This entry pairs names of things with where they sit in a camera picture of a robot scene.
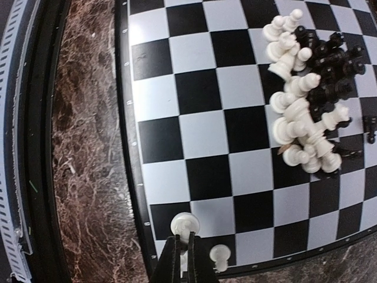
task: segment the white pawn in gripper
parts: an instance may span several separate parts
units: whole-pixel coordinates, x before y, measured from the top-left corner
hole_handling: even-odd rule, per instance
[[[214,261],[217,272],[224,272],[228,269],[230,255],[230,249],[226,245],[217,245],[211,248],[210,258]]]
[[[283,153],[283,160],[288,166],[294,167],[308,163],[310,157],[300,146],[293,144]]]
[[[173,218],[170,223],[170,229],[174,235],[180,235],[182,243],[188,244],[190,232],[198,234],[200,223],[195,215],[188,212],[182,212]]]
[[[266,54],[271,61],[277,62],[296,43],[296,36],[294,34],[283,32],[279,36],[279,41],[274,41],[267,45]]]
[[[302,19],[303,12],[300,9],[294,9],[289,16],[285,16],[285,23],[283,29],[287,32],[294,32],[300,25],[299,21]]]
[[[296,57],[295,66],[293,70],[296,72],[301,72],[306,68],[306,61],[311,58],[313,51],[309,47],[302,48]]]
[[[293,93],[278,91],[270,97],[270,105],[273,111],[283,114],[284,111],[297,100]]]
[[[303,121],[288,123],[285,117],[278,118],[274,122],[272,132],[276,142],[280,144],[290,144],[295,138],[307,135],[306,126]]]
[[[265,25],[263,28],[263,36],[267,41],[278,41],[280,34],[283,32],[284,17],[276,16],[273,18],[271,24]]]

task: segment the chess piece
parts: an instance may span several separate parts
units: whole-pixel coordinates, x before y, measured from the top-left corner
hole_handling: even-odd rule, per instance
[[[280,34],[283,32],[283,24],[285,20],[282,16],[273,18],[271,24],[265,25],[263,28],[263,36],[270,42],[278,41]]]
[[[319,86],[319,83],[320,75],[309,73],[304,77],[299,77],[292,80],[288,89],[298,98],[306,97],[310,90]]]
[[[317,122],[315,125],[322,131],[334,131],[336,129],[336,125],[338,125],[339,122],[349,121],[348,112],[348,107],[337,103],[337,105],[335,105],[334,111],[330,113],[323,113],[321,121]]]
[[[297,54],[293,70],[296,72],[303,71],[306,68],[306,61],[311,58],[312,54],[313,52],[309,47],[302,48]]]
[[[284,117],[278,118],[274,122],[272,132],[276,142],[280,144],[290,144],[295,138],[307,134],[305,124],[302,121],[288,123]]]
[[[170,223],[170,229],[174,235],[180,235],[182,243],[188,244],[190,232],[198,234],[200,223],[195,215],[188,212],[182,212],[173,218]]]
[[[283,114],[287,107],[295,102],[296,99],[297,97],[293,93],[278,91],[271,96],[270,105],[273,111]]]
[[[299,21],[302,19],[303,12],[300,9],[294,9],[289,16],[284,17],[285,23],[283,29],[287,32],[294,32],[299,26]]]
[[[294,32],[296,41],[300,44],[301,48],[307,47],[307,41],[309,39],[309,32],[302,25],[298,26]]]
[[[321,167],[321,163],[317,158],[314,146],[312,144],[305,144],[304,151],[309,156],[309,161],[301,165],[302,169],[309,174],[318,172]]]
[[[210,258],[214,262],[217,272],[224,272],[228,269],[230,249],[226,245],[217,245],[211,248]]]
[[[288,52],[286,52],[281,58],[273,64],[270,64],[269,71],[278,75],[285,81],[289,81],[291,78],[290,72],[295,64],[296,55],[300,50],[300,44],[296,42]]]
[[[364,116],[364,131],[368,133],[368,143],[374,144],[376,142],[376,124],[377,124],[377,116]]]
[[[296,36],[289,32],[283,32],[279,37],[279,41],[274,41],[267,45],[267,56],[271,61],[278,62],[288,50],[295,46],[295,44]]]

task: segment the marble surface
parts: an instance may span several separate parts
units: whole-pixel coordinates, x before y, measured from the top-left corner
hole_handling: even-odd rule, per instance
[[[115,84],[114,1],[72,0],[53,113],[54,187],[73,282],[147,282]],[[377,235],[273,272],[222,282],[377,282]]]

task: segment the black square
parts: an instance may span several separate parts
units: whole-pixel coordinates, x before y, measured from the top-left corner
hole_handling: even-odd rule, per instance
[[[353,10],[359,21],[359,25],[363,35],[368,35],[371,37],[377,37],[377,29],[372,15],[368,12]]]
[[[271,149],[273,166],[273,184],[275,189],[291,187],[310,182],[310,175],[301,166],[288,166],[282,155],[277,155],[279,148]]]
[[[340,180],[330,178],[310,183],[309,217],[317,217],[339,209]]]
[[[168,7],[166,13],[171,37],[208,31],[202,3]]]
[[[279,15],[274,0],[241,0],[249,28],[263,28]]]
[[[178,117],[139,122],[144,163],[183,159]]]
[[[221,109],[216,70],[176,74],[176,85],[181,114]]]
[[[164,8],[164,0],[137,0],[130,1],[130,14],[137,14],[150,10]]]
[[[211,248],[217,245],[226,245],[230,249],[230,258],[228,259],[229,266],[236,265],[236,239],[234,235],[226,235],[226,236],[217,236],[211,238],[202,238],[201,239],[204,248],[208,252],[211,251]]]
[[[363,116],[377,116],[377,97],[361,97],[360,104]]]
[[[269,64],[258,65],[260,81],[262,83],[264,102],[270,103],[271,96],[284,88],[285,81],[274,73],[271,73],[268,68]]]
[[[330,5],[311,2],[307,2],[306,5],[309,8],[316,29],[339,31],[338,23]]]
[[[330,4],[350,8],[348,0],[330,0]]]
[[[354,136],[341,137],[340,144],[346,149],[362,150],[363,153],[360,158],[346,159],[343,158],[342,174],[361,170],[364,168],[364,136],[363,134],[356,134]]]
[[[168,203],[163,205],[151,205],[154,233],[156,240],[166,240],[172,236],[170,222],[181,212],[190,212],[190,202]]]
[[[235,196],[236,233],[273,227],[273,192]]]
[[[377,166],[365,169],[364,200],[377,197]]]
[[[363,36],[358,34],[348,34],[346,32],[344,32],[343,35],[348,49],[351,49],[356,45],[360,45],[364,48],[363,57],[358,60],[363,64],[370,64],[371,59],[369,58],[368,49],[365,45]]]
[[[246,152],[270,147],[263,106],[225,110],[229,152]]]
[[[211,32],[214,56],[218,67],[255,64],[248,31]]]
[[[273,257],[295,254],[305,251],[309,234],[309,221],[275,227]]]
[[[173,73],[168,39],[132,46],[134,80]]]
[[[191,200],[232,196],[228,155],[186,160]]]
[[[339,211],[337,240],[359,232],[362,209],[363,204],[358,203]]]

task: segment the white square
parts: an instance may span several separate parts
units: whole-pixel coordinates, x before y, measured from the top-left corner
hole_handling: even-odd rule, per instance
[[[365,65],[365,74],[355,77],[359,97],[377,96],[376,74],[372,65]]]
[[[250,41],[252,42],[255,61],[257,64],[271,64],[271,60],[266,54],[269,42],[263,37],[261,28],[249,29]]]
[[[216,68],[208,32],[171,37],[169,43],[174,73]]]
[[[203,0],[165,0],[165,7],[179,6],[191,3],[201,3]]]
[[[342,32],[362,34],[359,21],[353,9],[336,5],[332,5],[331,8]]]
[[[273,228],[236,234],[237,265],[272,260],[273,243]]]
[[[191,212],[198,217],[202,238],[236,233],[233,198],[198,200],[191,202]]]
[[[377,50],[377,37],[369,37],[367,35],[363,35],[363,38],[372,65],[377,65],[377,52],[375,52],[375,50]]]
[[[223,109],[264,105],[256,65],[217,68]]]
[[[364,231],[375,225],[377,225],[377,198],[364,201],[360,231]]]
[[[234,196],[273,190],[270,149],[232,153],[229,166]]]
[[[366,1],[363,1],[363,0],[348,0],[348,2],[349,2],[349,5],[355,10],[360,10],[360,11],[365,11],[365,12],[371,11],[369,9]]]
[[[316,249],[336,241],[338,231],[339,211],[334,211],[309,221],[309,238],[307,249]]]
[[[150,205],[190,201],[184,160],[143,164],[143,178]]]
[[[174,75],[133,81],[132,87],[137,122],[179,115]]]
[[[166,9],[130,15],[130,44],[136,45],[169,37]]]
[[[309,218],[309,184],[273,191],[274,226]]]
[[[347,128],[339,128],[339,137],[353,136],[363,133],[363,114],[361,112],[360,99],[349,98],[340,102],[349,108],[349,117],[352,118],[351,124]]]
[[[287,0],[275,0],[276,6],[279,9],[280,15],[288,16],[294,9],[300,9],[303,11],[300,25],[303,25],[307,29],[315,29],[312,16],[307,8],[307,5],[303,1],[287,1]]]
[[[222,110],[179,117],[185,159],[228,154],[228,139]]]
[[[339,209],[361,203],[364,200],[365,171],[358,170],[340,176]]]
[[[209,31],[247,29],[247,22],[239,0],[204,2]]]

